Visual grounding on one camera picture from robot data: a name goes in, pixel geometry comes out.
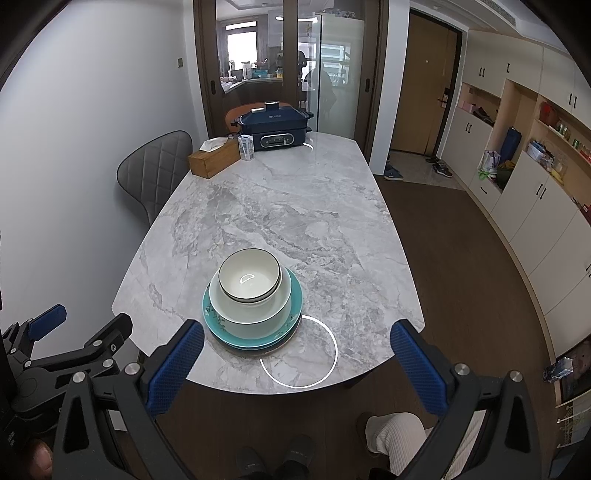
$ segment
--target metal screw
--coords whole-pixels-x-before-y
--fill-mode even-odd
[[[139,369],[141,368],[140,364],[137,363],[132,363],[132,364],[128,364],[125,367],[125,373],[128,375],[135,375],[137,372],[139,372]]]
[[[72,377],[72,380],[74,383],[80,383],[84,380],[85,376],[86,374],[84,372],[76,372]]]
[[[523,375],[521,375],[521,372],[518,372],[517,370],[511,370],[509,377],[513,380],[513,382],[521,382],[523,380]]]
[[[462,377],[470,373],[470,367],[466,364],[456,364],[454,370],[458,375],[461,375]]]

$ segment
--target dark wooden floor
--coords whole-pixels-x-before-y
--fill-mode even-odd
[[[378,184],[413,272],[425,317],[424,338],[452,362],[465,362],[479,374],[523,372],[547,472],[556,417],[553,388],[540,378],[549,358],[530,297],[503,244],[464,191],[381,179]],[[368,410],[410,411],[426,427],[435,422],[395,359],[348,390],[335,385],[259,396],[188,382],[159,422],[202,480],[235,477],[234,454],[243,445],[254,447],[272,470],[297,433],[316,441],[312,479],[355,480],[367,478],[371,466],[385,465],[385,458],[367,457],[356,437],[355,418]],[[137,464],[133,453],[129,457]]]

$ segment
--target orange chair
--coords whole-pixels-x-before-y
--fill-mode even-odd
[[[250,112],[253,108],[262,108],[265,106],[264,102],[247,103],[246,105],[237,106],[228,113],[226,113],[226,127],[230,130],[231,134],[237,134],[240,130],[237,126],[232,125],[232,122],[241,115]],[[279,106],[290,106],[289,103],[280,102]]]

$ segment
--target dining table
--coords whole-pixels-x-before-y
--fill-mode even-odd
[[[221,263],[251,247],[275,255],[303,292],[289,341],[254,356],[228,349],[202,314]],[[401,240],[361,150],[318,132],[299,147],[257,151],[211,179],[189,171],[137,250],[112,310],[130,315],[131,340],[147,355],[185,320],[201,322],[205,344],[188,379],[246,394],[354,381],[392,358],[394,322],[408,319],[418,331],[425,325]]]

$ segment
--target white pants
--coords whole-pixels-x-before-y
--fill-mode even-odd
[[[450,480],[459,475],[474,447],[486,410],[474,412],[466,434],[444,477]],[[412,413],[392,413],[371,417],[365,426],[368,449],[390,458],[390,471],[400,475],[419,451],[432,429],[425,430],[421,420]]]

